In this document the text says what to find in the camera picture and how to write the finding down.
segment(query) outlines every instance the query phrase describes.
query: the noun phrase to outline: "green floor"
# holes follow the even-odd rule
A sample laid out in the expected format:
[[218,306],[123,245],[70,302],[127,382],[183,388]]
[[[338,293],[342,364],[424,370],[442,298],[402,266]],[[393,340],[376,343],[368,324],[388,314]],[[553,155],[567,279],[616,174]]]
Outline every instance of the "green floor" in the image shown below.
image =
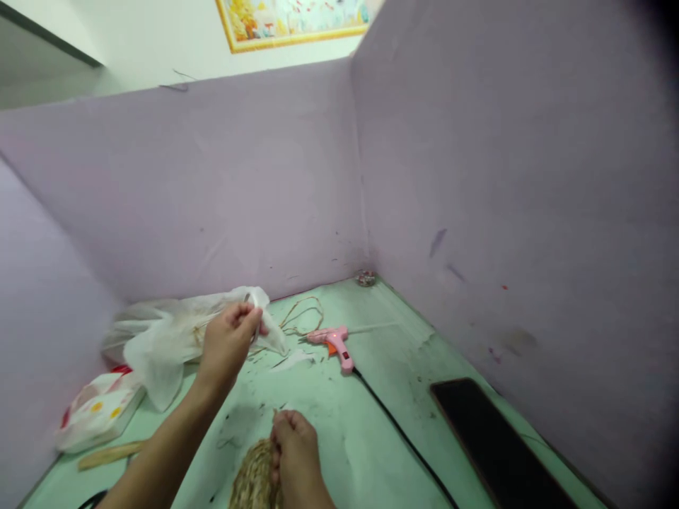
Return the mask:
[[[441,477],[462,508],[493,508],[462,448],[429,396],[432,382],[471,377],[483,386],[503,415],[526,438],[542,463],[582,508],[603,504],[540,439],[535,430],[481,378],[406,303],[380,282],[361,288],[353,281],[321,286],[301,296],[271,304],[281,320],[304,296],[318,297],[325,310],[324,327],[349,327],[347,346],[356,366],[392,411],[412,442]],[[313,305],[307,300],[298,306]],[[313,311],[296,320],[300,329],[318,321]],[[397,322],[351,334],[352,327]],[[289,337],[292,349],[315,355],[288,370],[271,373],[281,358],[263,352],[248,360],[201,444],[173,505],[174,508],[225,508],[245,451],[269,435],[274,408],[297,409],[317,428],[323,474],[338,508],[446,508],[436,484],[420,466],[389,420],[355,377],[343,377],[336,357],[324,346]],[[195,367],[187,367],[177,401],[192,383]],[[108,445],[151,436],[166,414],[145,399],[125,433]],[[82,455],[63,456],[36,488],[27,508],[74,508],[94,493],[110,488],[122,475],[125,461],[78,473]]]

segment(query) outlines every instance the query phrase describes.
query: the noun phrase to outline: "picture frame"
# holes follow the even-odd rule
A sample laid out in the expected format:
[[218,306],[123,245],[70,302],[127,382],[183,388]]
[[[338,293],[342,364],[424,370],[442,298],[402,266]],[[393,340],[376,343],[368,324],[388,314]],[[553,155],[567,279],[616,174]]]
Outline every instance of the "picture frame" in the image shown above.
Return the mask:
[[364,34],[383,0],[215,0],[231,53]]

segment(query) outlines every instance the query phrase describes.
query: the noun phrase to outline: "purple partition board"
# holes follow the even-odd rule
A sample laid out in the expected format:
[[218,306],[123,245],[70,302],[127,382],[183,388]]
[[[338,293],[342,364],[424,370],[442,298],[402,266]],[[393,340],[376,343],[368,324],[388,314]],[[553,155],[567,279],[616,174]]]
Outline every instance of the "purple partition board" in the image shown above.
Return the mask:
[[671,474],[679,408],[678,118],[645,22],[388,1],[352,62],[371,261],[621,507]]
[[2,112],[0,148],[127,300],[278,298],[366,261],[355,129],[341,59]]
[[0,507],[16,507],[49,467],[54,432],[105,371],[99,346],[123,302],[0,159]]

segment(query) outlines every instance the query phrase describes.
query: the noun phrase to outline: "pink glue gun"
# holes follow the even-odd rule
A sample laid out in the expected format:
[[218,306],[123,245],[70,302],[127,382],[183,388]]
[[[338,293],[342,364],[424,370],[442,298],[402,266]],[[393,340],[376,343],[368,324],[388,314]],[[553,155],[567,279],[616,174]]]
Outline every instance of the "pink glue gun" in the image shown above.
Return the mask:
[[351,375],[354,370],[354,361],[349,355],[347,347],[344,342],[349,337],[349,330],[346,325],[334,329],[320,329],[310,332],[306,335],[307,341],[310,343],[321,344],[327,343],[328,355],[334,353],[339,354],[339,360],[342,362],[342,374]]

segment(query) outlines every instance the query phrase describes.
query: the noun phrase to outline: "power cord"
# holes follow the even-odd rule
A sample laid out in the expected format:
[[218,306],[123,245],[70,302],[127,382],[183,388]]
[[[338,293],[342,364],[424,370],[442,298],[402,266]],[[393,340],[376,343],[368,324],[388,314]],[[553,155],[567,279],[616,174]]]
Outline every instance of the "power cord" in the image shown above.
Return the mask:
[[439,487],[439,489],[441,490],[443,495],[448,499],[448,502],[451,504],[451,506],[455,509],[460,509],[460,506],[455,502],[455,499],[453,498],[451,493],[448,491],[446,486],[443,484],[443,482],[439,478],[439,476],[436,475],[436,472],[434,471],[434,469],[432,469],[431,466],[429,465],[429,463],[426,462],[426,459],[424,459],[422,457],[422,455],[419,453],[417,448],[413,445],[413,443],[408,438],[408,435],[405,434],[405,431],[403,431],[403,429],[401,428],[399,423],[396,421],[396,419],[394,419],[394,416],[391,414],[391,412],[389,410],[387,410],[387,407],[384,406],[384,403],[382,403],[382,400],[379,398],[379,396],[377,394],[375,394],[375,391],[372,390],[372,388],[370,387],[370,384],[368,384],[366,379],[363,378],[363,375],[361,374],[361,372],[358,369],[356,369],[355,366],[354,366],[354,373],[359,378],[359,380],[363,382],[363,385],[366,386],[366,389],[368,390],[368,392],[370,392],[370,394],[372,394],[373,398],[375,398],[375,401],[377,401],[377,404],[380,406],[380,408],[382,408],[382,410],[384,411],[386,416],[389,418],[391,423],[396,428],[396,431],[398,431],[398,433],[401,435],[403,440],[405,440],[405,442],[408,444],[411,451],[413,451],[415,453],[415,456],[417,456],[417,459],[422,463],[424,468],[428,471],[429,475],[431,475],[432,479],[434,480],[436,485]]

